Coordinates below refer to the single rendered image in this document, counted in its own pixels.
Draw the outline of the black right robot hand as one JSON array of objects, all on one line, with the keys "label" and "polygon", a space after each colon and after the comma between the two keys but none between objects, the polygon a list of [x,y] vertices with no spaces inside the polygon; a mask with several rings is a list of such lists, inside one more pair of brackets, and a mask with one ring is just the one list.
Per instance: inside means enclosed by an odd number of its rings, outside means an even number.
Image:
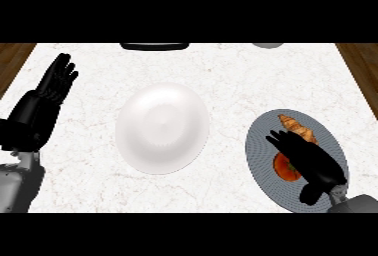
[{"label": "black right robot hand", "polygon": [[300,202],[315,205],[322,194],[341,194],[347,185],[344,171],[327,151],[294,132],[270,131],[268,141],[290,159],[290,163],[304,177],[307,184],[300,193]]}]

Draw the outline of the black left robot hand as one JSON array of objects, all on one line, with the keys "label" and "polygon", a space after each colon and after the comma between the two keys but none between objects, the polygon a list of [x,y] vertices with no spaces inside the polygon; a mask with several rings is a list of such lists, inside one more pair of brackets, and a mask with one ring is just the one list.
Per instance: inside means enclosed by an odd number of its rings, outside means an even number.
[{"label": "black left robot hand", "polygon": [[79,72],[61,53],[43,75],[39,86],[21,97],[11,115],[0,119],[0,148],[3,151],[37,152],[46,145]]}]

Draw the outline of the red tomato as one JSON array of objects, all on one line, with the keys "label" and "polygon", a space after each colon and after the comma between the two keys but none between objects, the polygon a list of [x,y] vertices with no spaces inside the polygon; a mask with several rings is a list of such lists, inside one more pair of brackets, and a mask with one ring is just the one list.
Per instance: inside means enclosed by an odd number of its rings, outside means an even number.
[{"label": "red tomato", "polygon": [[279,178],[287,182],[294,182],[302,178],[302,174],[290,163],[290,159],[278,153],[273,159],[273,170]]}]

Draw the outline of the grey round placemat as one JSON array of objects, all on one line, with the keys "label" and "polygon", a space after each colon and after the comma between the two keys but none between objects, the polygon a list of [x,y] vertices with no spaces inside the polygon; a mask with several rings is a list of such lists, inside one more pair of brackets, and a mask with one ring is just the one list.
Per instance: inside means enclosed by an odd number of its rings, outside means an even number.
[{"label": "grey round placemat", "polygon": [[325,213],[331,208],[331,201],[327,194],[318,200],[313,206],[300,202],[300,192],[307,184],[304,178],[297,181],[285,181],[273,169],[273,159],[278,149],[268,142],[266,136],[270,131],[284,130],[278,115],[284,114],[293,117],[299,123],[313,130],[315,138],[321,148],[340,164],[344,176],[349,177],[349,165],[341,146],[327,127],[306,113],[291,109],[276,109],[266,112],[253,122],[248,129],[245,140],[245,155],[250,171],[260,189],[272,201],[288,211],[294,213]]}]

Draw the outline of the white oval plate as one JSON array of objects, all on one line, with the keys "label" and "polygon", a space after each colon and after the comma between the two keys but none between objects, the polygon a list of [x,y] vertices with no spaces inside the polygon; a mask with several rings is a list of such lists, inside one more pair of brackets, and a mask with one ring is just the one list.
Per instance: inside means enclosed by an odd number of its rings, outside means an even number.
[{"label": "white oval plate", "polygon": [[115,143],[129,165],[152,175],[170,174],[198,157],[210,134],[210,116],[198,94],[160,83],[126,102],[115,125]]}]

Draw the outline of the golden croissant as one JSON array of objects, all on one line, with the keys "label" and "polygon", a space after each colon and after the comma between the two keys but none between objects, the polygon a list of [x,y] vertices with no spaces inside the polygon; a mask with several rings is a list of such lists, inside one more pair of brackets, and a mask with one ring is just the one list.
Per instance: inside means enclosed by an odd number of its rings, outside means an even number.
[{"label": "golden croissant", "polygon": [[313,130],[303,126],[300,122],[290,116],[279,114],[278,115],[281,124],[284,128],[296,133],[307,142],[319,144],[318,139],[315,137]]}]

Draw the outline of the black flat object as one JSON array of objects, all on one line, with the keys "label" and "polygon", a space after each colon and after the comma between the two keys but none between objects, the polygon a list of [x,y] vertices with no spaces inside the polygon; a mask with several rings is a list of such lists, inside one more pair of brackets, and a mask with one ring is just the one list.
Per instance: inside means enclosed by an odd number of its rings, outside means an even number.
[{"label": "black flat object", "polygon": [[175,51],[189,47],[189,43],[120,43],[127,50],[136,51]]}]

